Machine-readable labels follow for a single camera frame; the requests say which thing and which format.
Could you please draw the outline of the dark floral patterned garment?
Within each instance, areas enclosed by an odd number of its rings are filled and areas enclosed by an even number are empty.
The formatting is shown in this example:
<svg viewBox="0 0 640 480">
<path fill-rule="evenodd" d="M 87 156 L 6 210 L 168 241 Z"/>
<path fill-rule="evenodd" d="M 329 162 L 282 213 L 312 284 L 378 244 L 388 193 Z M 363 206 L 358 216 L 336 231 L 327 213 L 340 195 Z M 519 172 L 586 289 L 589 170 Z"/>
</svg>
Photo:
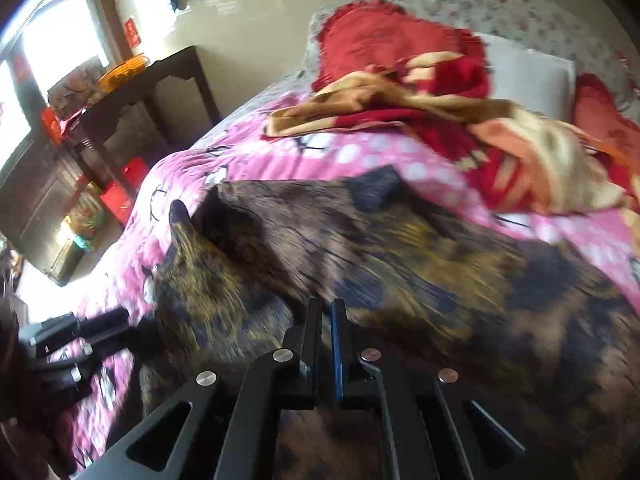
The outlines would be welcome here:
<svg viewBox="0 0 640 480">
<path fill-rule="evenodd" d="M 280 344 L 308 301 L 406 358 L 450 366 L 506 402 L 569 479 L 639 474 L 639 319 L 570 243 L 512 240 L 422 200 L 393 168 L 334 181 L 235 181 L 173 202 L 153 278 L 163 351 L 145 411 L 207 362 Z"/>
</svg>

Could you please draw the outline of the colourful printed bag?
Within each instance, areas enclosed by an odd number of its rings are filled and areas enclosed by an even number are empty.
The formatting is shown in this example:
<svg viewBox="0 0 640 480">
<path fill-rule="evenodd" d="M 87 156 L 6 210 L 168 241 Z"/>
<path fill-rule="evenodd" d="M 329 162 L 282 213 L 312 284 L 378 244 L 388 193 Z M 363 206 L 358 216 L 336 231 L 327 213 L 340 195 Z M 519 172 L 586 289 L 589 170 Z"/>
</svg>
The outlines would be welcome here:
<svg viewBox="0 0 640 480">
<path fill-rule="evenodd" d="M 105 220 L 100 195 L 101 190 L 93 182 L 87 182 L 74 192 L 63 207 L 61 236 L 84 252 L 94 251 L 96 237 Z"/>
</svg>

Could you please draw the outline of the red gift bag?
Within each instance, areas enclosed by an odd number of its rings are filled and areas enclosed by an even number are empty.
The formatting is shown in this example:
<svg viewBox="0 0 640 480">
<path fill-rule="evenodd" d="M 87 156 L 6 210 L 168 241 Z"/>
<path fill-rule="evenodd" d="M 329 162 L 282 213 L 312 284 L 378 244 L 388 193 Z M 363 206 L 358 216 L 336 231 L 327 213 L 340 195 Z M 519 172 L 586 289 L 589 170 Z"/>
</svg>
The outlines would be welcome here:
<svg viewBox="0 0 640 480">
<path fill-rule="evenodd" d="M 135 157 L 122 167 L 122 175 L 128 184 L 138 192 L 142 182 L 149 173 L 149 167 L 142 157 Z"/>
<path fill-rule="evenodd" d="M 118 222 L 122 226 L 126 226 L 134 201 L 117 182 L 112 181 L 106 186 L 100 194 L 100 200 Z"/>
</svg>

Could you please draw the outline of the dark wooden cabinet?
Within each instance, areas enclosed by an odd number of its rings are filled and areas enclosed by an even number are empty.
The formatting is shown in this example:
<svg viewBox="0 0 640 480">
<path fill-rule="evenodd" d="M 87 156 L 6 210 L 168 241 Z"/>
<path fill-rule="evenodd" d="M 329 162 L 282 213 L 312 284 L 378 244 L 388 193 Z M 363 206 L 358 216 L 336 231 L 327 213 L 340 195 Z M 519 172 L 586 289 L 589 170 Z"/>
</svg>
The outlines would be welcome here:
<svg viewBox="0 0 640 480">
<path fill-rule="evenodd" d="M 86 176 L 66 148 L 31 133 L 1 168 L 1 234 L 58 286 L 70 280 L 81 250 L 61 224 L 77 204 Z"/>
</svg>

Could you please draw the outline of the dark wooden side table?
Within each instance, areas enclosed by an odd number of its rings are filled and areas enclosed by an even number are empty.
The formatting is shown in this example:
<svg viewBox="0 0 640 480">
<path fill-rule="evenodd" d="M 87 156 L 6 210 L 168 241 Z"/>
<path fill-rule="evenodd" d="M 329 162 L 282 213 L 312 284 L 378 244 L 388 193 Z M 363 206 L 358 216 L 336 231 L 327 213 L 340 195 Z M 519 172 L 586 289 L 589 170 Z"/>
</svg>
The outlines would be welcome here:
<svg viewBox="0 0 640 480">
<path fill-rule="evenodd" d="M 160 112 L 153 98 L 153 91 L 157 85 L 174 77 L 183 81 L 193 79 L 203 102 L 210 125 L 216 126 L 221 121 L 221 114 L 215 102 L 212 90 L 203 70 L 195 46 L 186 47 L 167 58 L 155 61 L 141 73 L 126 81 L 119 88 L 104 96 L 96 105 L 83 110 L 80 115 L 70 122 L 70 130 L 64 136 L 62 145 L 70 152 L 73 159 L 90 178 L 93 172 L 82 159 L 84 148 L 93 148 L 103 160 L 108 173 L 124 190 L 126 196 L 134 202 L 137 198 L 136 189 L 127 181 L 124 170 L 117 165 L 105 142 L 116 132 L 122 110 L 134 104 L 143 102 L 148 108 L 152 123 L 160 134 L 160 145 L 167 148 L 166 124 L 160 117 Z"/>
</svg>

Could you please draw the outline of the red box on table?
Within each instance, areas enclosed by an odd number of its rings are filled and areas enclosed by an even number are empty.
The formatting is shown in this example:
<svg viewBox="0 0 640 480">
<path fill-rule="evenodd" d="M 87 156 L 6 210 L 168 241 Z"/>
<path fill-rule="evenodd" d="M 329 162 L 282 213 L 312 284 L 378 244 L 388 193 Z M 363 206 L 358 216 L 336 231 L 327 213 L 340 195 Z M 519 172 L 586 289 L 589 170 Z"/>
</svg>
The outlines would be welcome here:
<svg viewBox="0 0 640 480">
<path fill-rule="evenodd" d="M 55 145 L 60 145 L 63 139 L 62 128 L 58 118 L 55 115 L 54 110 L 50 106 L 47 106 L 41 113 L 41 120 L 44 125 L 44 130 L 50 140 Z"/>
</svg>

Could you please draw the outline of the framed picture on table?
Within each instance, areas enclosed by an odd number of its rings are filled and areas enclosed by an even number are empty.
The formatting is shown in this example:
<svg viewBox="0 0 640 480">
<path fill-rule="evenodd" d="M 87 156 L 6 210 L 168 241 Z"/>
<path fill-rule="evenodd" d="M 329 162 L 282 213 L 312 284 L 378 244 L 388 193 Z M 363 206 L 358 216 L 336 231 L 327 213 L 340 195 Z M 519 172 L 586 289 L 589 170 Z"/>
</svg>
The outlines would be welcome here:
<svg viewBox="0 0 640 480">
<path fill-rule="evenodd" d="M 105 74 L 101 60 L 94 56 L 61 78 L 47 92 L 48 103 L 58 119 L 69 120 L 105 96 L 100 79 Z"/>
</svg>

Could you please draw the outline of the orange plastic basket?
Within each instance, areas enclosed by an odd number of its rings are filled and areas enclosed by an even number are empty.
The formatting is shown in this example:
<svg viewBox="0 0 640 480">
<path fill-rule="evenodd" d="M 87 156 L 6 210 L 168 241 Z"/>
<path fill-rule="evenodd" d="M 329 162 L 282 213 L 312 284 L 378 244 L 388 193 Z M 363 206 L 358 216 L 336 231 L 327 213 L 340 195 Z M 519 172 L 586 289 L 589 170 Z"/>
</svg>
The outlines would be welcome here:
<svg viewBox="0 0 640 480">
<path fill-rule="evenodd" d="M 148 65 L 149 59 L 143 54 L 137 54 L 105 73 L 99 79 L 99 86 L 103 92 L 111 93 L 142 73 Z"/>
</svg>

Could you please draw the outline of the pink penguin bedspread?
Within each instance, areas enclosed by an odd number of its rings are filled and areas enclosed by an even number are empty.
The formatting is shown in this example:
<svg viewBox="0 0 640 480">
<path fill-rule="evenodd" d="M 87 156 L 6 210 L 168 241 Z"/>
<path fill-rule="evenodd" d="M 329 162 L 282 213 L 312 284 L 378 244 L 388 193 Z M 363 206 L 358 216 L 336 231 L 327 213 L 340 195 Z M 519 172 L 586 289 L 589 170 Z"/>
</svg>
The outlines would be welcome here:
<svg viewBox="0 0 640 480">
<path fill-rule="evenodd" d="M 276 107 L 295 104 L 288 92 L 262 108 L 247 104 L 213 128 L 193 148 L 161 159 L 141 183 L 141 191 L 122 235 L 89 274 L 76 296 L 79 314 L 98 314 L 122 304 L 134 318 L 151 307 L 142 297 L 144 268 L 160 262 L 169 245 L 165 214 L 174 198 L 190 211 L 219 178 L 228 180 L 332 180 L 387 165 L 420 195 L 436 200 L 465 220 L 522 240 L 549 244 L 569 240 L 598 269 L 612 278 L 636 306 L 639 286 L 630 259 L 631 230 L 618 208 L 583 214 L 492 211 L 448 162 L 398 129 L 356 133 L 311 133 L 301 138 L 268 140 L 262 127 Z"/>
</svg>

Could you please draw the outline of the red tan striped blanket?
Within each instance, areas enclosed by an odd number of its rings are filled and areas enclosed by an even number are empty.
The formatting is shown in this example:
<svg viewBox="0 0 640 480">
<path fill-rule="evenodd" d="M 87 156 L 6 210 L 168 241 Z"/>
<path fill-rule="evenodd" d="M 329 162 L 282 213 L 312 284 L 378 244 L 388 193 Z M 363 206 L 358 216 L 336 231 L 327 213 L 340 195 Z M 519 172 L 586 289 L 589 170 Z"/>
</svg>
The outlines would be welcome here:
<svg viewBox="0 0 640 480">
<path fill-rule="evenodd" d="M 583 214 L 639 208 L 639 177 L 620 150 L 568 122 L 488 98 L 476 58 L 424 53 L 370 65 L 272 112 L 271 139 L 397 127 L 459 170 L 495 212 Z"/>
</svg>

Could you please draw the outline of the red heart cushion right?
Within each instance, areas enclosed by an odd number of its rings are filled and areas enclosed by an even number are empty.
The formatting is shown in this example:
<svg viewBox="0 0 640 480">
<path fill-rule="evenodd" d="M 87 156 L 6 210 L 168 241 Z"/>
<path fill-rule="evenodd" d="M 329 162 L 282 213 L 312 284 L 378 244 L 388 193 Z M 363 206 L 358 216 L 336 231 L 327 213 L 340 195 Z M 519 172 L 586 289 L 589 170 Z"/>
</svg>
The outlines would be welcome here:
<svg viewBox="0 0 640 480">
<path fill-rule="evenodd" d="M 593 74 L 576 79 L 573 124 L 587 136 L 588 152 L 629 196 L 639 189 L 639 127 L 618 111 L 606 85 Z"/>
</svg>

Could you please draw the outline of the red heart cushion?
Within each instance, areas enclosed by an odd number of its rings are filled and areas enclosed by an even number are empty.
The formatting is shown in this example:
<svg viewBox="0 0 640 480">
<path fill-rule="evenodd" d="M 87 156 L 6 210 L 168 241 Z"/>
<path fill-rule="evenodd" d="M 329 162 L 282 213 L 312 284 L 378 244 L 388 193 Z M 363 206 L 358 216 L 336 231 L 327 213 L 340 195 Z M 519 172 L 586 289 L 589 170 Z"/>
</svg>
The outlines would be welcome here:
<svg viewBox="0 0 640 480">
<path fill-rule="evenodd" d="M 311 88 L 318 91 L 369 65 L 390 67 L 424 53 L 454 52 L 483 63 L 480 37 L 417 18 L 386 0 L 356 0 L 340 6 L 318 32 L 320 66 Z"/>
<path fill-rule="evenodd" d="M 573 124 L 587 136 L 588 152 L 629 196 L 639 189 L 639 127 L 618 111 L 606 85 L 593 74 L 576 79 Z"/>
</svg>

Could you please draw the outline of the white pillow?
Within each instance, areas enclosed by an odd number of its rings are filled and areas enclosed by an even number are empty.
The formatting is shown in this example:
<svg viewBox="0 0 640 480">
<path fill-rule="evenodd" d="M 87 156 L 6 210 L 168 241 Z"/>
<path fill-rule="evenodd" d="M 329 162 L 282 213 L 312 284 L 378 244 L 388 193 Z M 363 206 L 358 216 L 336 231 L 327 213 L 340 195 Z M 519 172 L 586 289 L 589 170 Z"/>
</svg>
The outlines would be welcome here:
<svg viewBox="0 0 640 480">
<path fill-rule="evenodd" d="M 570 122 L 575 99 L 573 61 L 545 54 L 498 36 L 482 34 L 489 72 L 489 97 Z"/>
</svg>

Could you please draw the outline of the red heart cushion left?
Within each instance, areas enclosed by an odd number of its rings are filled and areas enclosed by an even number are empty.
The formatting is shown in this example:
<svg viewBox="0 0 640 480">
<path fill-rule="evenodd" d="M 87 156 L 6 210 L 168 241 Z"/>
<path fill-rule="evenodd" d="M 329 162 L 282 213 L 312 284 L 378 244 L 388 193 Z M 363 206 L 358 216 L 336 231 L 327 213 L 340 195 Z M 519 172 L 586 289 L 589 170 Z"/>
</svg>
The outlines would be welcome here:
<svg viewBox="0 0 640 480">
<path fill-rule="evenodd" d="M 424 53 L 454 52 L 483 63 L 480 37 L 417 18 L 386 0 L 356 0 L 340 6 L 318 32 L 320 66 L 311 88 L 318 91 L 369 65 L 390 67 Z"/>
</svg>

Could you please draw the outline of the red paper wall sign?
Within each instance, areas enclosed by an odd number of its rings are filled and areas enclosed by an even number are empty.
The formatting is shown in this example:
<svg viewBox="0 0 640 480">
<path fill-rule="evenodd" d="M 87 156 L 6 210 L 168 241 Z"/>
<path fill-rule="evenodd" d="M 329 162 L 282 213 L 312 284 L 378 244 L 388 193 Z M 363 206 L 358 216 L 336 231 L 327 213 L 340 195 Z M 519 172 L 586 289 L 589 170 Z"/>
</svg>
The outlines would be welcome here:
<svg viewBox="0 0 640 480">
<path fill-rule="evenodd" d="M 128 20 L 124 24 L 124 29 L 129 47 L 131 49 L 139 47 L 141 44 L 141 39 L 133 18 L 128 18 Z"/>
</svg>

